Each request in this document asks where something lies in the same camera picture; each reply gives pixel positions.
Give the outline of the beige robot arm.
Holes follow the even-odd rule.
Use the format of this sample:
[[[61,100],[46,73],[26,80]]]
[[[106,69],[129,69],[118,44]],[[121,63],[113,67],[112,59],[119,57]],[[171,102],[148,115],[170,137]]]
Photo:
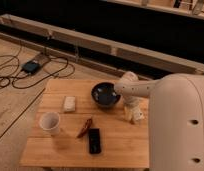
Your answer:
[[[149,100],[150,171],[204,171],[204,75],[171,74],[114,85],[123,96]]]

